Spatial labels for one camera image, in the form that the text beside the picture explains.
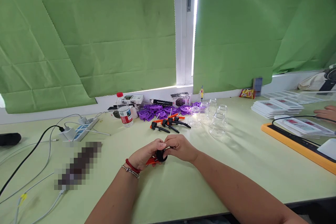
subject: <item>table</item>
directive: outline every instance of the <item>table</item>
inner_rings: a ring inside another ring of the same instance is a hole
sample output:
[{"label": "table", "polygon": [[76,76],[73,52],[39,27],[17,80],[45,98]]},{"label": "table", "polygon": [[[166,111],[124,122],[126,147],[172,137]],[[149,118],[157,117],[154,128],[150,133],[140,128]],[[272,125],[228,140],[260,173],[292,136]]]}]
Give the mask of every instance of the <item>table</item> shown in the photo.
[{"label": "table", "polygon": [[[245,174],[283,203],[335,197],[336,176],[262,132],[261,125],[270,120],[250,109],[254,101],[239,97],[218,100],[218,104],[228,106],[227,137],[222,142],[211,137],[204,126],[193,129],[180,126],[179,130],[196,148]],[[335,105],[335,102],[304,105],[305,109],[301,114],[312,114],[313,109],[329,104]],[[64,121],[76,122],[77,119],[73,117]],[[17,146],[0,147],[0,160],[24,145],[37,142],[42,132],[58,120],[0,125],[0,133],[19,132],[23,136],[22,142]],[[335,130],[332,124],[322,124]],[[109,114],[103,114],[94,128],[110,133],[111,136],[89,132],[80,143],[76,144],[75,149],[60,141],[52,142],[50,163],[35,179],[35,183],[56,168],[69,163],[74,152],[78,151],[76,148],[84,146],[85,142],[101,141],[103,146],[101,157],[94,164],[85,184],[79,186],[78,190],[67,191],[55,209],[39,223],[69,223],[70,220],[73,224],[84,223],[125,158],[154,139],[165,139],[167,136],[167,133],[153,131],[149,126],[150,122],[136,119],[132,127],[124,128],[120,121],[112,120]],[[0,166],[1,185],[32,147],[21,150]],[[48,143],[41,143],[22,165],[1,198],[37,174],[44,165],[47,155]],[[20,224],[32,223],[51,207],[59,192],[54,190],[54,179],[56,177],[47,178],[28,193],[28,198],[20,208]],[[148,167],[142,172],[138,191],[133,223],[167,222],[228,212],[200,173],[191,164],[173,156],[169,156],[165,164],[155,168]],[[1,223],[9,224],[13,220],[20,195],[17,193],[0,205]]]}]

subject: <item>glass jar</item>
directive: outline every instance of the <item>glass jar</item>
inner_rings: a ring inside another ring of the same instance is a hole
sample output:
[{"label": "glass jar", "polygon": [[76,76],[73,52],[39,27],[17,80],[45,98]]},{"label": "glass jar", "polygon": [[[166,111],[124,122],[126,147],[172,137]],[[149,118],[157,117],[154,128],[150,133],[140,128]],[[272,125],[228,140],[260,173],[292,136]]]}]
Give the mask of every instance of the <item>glass jar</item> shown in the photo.
[{"label": "glass jar", "polygon": [[209,125],[209,133],[214,137],[222,137],[225,134],[225,115],[215,113],[212,117],[212,123]]},{"label": "glass jar", "polygon": [[192,128],[198,128],[201,126],[201,123],[199,121],[200,117],[200,108],[198,106],[193,106],[191,108],[191,114],[188,117],[188,125]]},{"label": "glass jar", "polygon": [[221,104],[217,107],[217,113],[224,114],[226,116],[226,113],[228,112],[228,108],[226,105]]},{"label": "glass jar", "polygon": [[209,100],[209,113],[208,115],[211,117],[213,116],[217,111],[217,99],[210,99]]},{"label": "glass jar", "polygon": [[209,113],[209,103],[206,101],[202,101],[200,106],[199,106],[199,118],[198,120],[202,123],[202,124],[207,124],[210,121],[210,118],[208,116]]}]

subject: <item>green curtain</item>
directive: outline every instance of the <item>green curtain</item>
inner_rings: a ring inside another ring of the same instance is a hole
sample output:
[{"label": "green curtain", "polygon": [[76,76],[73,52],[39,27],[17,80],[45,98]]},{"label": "green curtain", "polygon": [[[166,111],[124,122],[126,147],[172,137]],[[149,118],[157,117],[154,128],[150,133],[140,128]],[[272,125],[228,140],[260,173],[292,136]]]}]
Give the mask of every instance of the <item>green curtain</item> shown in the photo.
[{"label": "green curtain", "polygon": [[335,0],[198,0],[194,92],[320,69],[335,51]]},{"label": "green curtain", "polygon": [[0,0],[0,93],[8,113],[94,104],[41,0]]},{"label": "green curtain", "polygon": [[42,0],[90,97],[176,84],[174,0]]}]

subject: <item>water bottle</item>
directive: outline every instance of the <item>water bottle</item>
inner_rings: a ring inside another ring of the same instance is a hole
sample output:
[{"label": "water bottle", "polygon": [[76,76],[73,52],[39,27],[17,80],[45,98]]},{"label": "water bottle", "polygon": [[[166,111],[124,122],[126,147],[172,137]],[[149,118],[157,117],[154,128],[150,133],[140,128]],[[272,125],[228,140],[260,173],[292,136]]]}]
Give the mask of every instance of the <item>water bottle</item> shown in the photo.
[{"label": "water bottle", "polygon": [[117,93],[117,107],[122,123],[125,128],[131,127],[133,125],[133,118],[131,115],[130,106],[127,103],[127,100],[124,98],[123,93]]}]

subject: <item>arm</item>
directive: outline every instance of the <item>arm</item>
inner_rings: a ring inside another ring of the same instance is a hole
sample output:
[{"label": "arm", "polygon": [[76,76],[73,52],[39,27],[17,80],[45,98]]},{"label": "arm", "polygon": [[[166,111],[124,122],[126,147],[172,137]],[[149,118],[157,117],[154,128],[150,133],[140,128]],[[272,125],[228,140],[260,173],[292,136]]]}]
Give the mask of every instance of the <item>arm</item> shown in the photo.
[{"label": "arm", "polygon": [[183,135],[169,135],[164,157],[192,163],[241,224],[307,224],[264,188],[240,172],[198,151]]},{"label": "arm", "polygon": [[[161,139],[156,139],[134,152],[128,160],[133,167],[142,171],[155,151],[165,147],[166,144]],[[137,186],[138,179],[121,167],[85,224],[130,223]]]}]

